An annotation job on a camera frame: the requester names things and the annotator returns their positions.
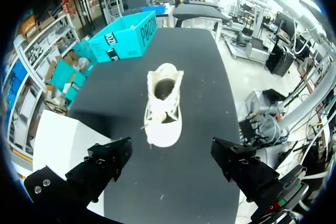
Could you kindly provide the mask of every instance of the black table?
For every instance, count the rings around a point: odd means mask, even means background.
[[[191,18],[218,18],[227,23],[231,20],[230,17],[224,16],[221,12],[206,5],[191,5],[191,4],[181,4],[173,12],[173,17],[177,18],[176,26],[181,27],[182,22]]]
[[[190,4],[190,5],[205,5],[205,6],[210,6],[215,8],[216,10],[219,9],[218,5],[211,3],[211,2],[207,2],[207,1],[194,1],[194,0],[189,0],[188,2],[186,2],[185,4]]]
[[[183,128],[168,148],[149,148],[143,126],[147,73],[169,62],[184,70]],[[239,143],[235,104],[214,39],[204,29],[158,29],[142,58],[98,64],[70,117],[112,139],[132,138],[133,155],[105,189],[105,216],[123,223],[234,223],[239,188],[211,157],[212,137]]]

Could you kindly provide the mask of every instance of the white shelving unit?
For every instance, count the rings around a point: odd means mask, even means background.
[[[57,32],[57,30],[61,29],[62,27],[66,27],[66,29],[59,35],[53,34]],[[48,36],[51,37],[50,43],[45,43],[46,46],[43,46],[43,52],[41,55],[37,57],[36,60],[31,64],[30,59],[28,58],[29,51],[38,44],[41,46],[43,41],[48,38]],[[45,29],[43,29],[25,48],[22,48],[22,44],[16,47],[16,51],[19,55],[20,60],[22,61],[23,65],[25,66],[28,74],[34,79],[34,81],[37,82],[37,84],[44,89],[44,78],[40,77],[37,74],[37,69],[40,67],[40,65],[44,62],[46,57],[48,56],[48,52],[50,49],[57,47],[56,43],[60,39],[64,39],[67,41],[72,41],[69,47],[61,54],[62,57],[66,55],[69,50],[71,50],[74,45],[80,41],[77,33],[76,28],[72,24],[71,18],[68,14],[65,14],[57,19],[55,19],[50,25],[48,25]]]
[[[18,89],[13,108],[9,114],[8,128],[6,129],[7,141],[11,148],[31,159],[33,156],[31,153],[27,152],[30,150],[30,146],[27,146],[29,128],[34,121],[34,115],[37,114],[37,107],[40,107],[39,104],[41,99],[44,97],[45,92],[44,78],[43,76],[39,76],[37,71],[42,64],[46,64],[46,60],[50,61],[51,55],[49,56],[49,52],[58,50],[57,45],[61,39],[65,41],[65,44],[60,45],[63,50],[65,49],[62,53],[60,53],[62,57],[64,57],[74,47],[74,45],[80,41],[68,14],[54,20],[26,47],[23,47],[25,44],[23,37],[19,45],[14,45],[17,57],[15,57],[11,63],[8,73],[4,79],[2,89],[6,85],[6,82],[9,84],[9,77],[13,72],[15,63],[19,59],[26,69],[27,75]],[[29,54],[30,51],[36,47],[41,47],[42,53],[36,57],[36,59],[28,58],[29,55],[32,56]]]
[[[41,62],[41,59],[43,59],[43,57],[44,56],[46,56],[46,53],[47,53],[47,51],[50,49],[50,48],[52,48],[53,46],[54,46],[54,44],[58,41],[58,40],[60,40],[60,39],[62,39],[62,37],[64,37],[64,36],[66,36],[66,34],[68,33],[68,32],[70,32],[71,31],[71,28],[67,28],[61,35],[59,35],[59,36],[57,36],[56,37],[56,39],[54,39],[54,41],[43,51],[43,53],[37,58],[37,60],[34,62],[34,64],[33,64],[33,68],[36,68],[36,66],[37,65],[39,65],[39,63]]]
[[[117,18],[121,17],[124,12],[122,0],[103,0],[104,2],[104,15],[107,24],[112,23]]]

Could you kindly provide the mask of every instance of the shoe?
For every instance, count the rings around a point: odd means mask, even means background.
[[[180,86],[183,73],[170,63],[148,72],[148,103],[144,128],[149,144],[169,147],[181,135]]]

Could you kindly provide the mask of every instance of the shoe lace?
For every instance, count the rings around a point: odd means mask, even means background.
[[[167,115],[174,120],[178,120],[175,113],[177,106],[180,103],[180,86],[182,81],[183,72],[179,71],[177,73],[177,78],[175,80],[175,85],[172,92],[168,95],[165,100],[160,100],[155,97],[153,93],[149,93],[149,123],[158,122],[162,123]]]

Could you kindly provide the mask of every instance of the white floor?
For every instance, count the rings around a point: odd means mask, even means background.
[[[205,28],[208,30],[212,30],[213,24],[209,24],[208,22],[194,22],[193,28]],[[191,23],[184,22],[183,27],[191,27]],[[269,35],[267,31],[263,31],[262,40],[264,41],[264,45],[267,47],[273,47],[270,40],[266,37]],[[228,47],[223,39],[220,39],[217,42],[217,47],[222,57],[224,67],[226,69],[226,73],[228,79],[230,81],[230,86],[233,94],[233,98],[235,101],[236,111],[238,115],[238,119],[243,119],[247,115],[247,110],[245,107],[245,100],[253,91],[262,91],[267,89],[274,89],[279,93],[287,96],[289,92],[293,91],[296,85],[300,82],[300,74],[298,72],[298,66],[296,63],[293,63],[289,68],[288,72],[284,75],[284,77],[277,76],[275,74],[271,74],[265,67],[253,63],[244,59],[234,59],[231,57],[231,54],[228,50]],[[304,89],[301,94],[309,94],[308,89]],[[297,106],[302,103],[300,99],[295,99],[290,106],[287,107],[286,113],[290,113]],[[297,125],[297,127],[306,123],[311,115],[303,118],[301,122]],[[316,124],[318,122],[317,116],[311,119],[311,124]],[[293,132],[288,137],[288,142],[299,141],[295,148],[299,148],[305,142],[306,135],[309,133],[308,128],[301,127],[298,131]],[[301,161],[302,153],[297,151],[295,153],[291,153],[279,166],[277,172],[280,174],[280,177],[287,174],[291,169],[293,169],[299,162]],[[251,222],[250,216],[257,209],[257,205],[252,202],[246,202],[246,197],[240,191],[239,195],[239,207],[237,212],[236,224],[243,224]]]

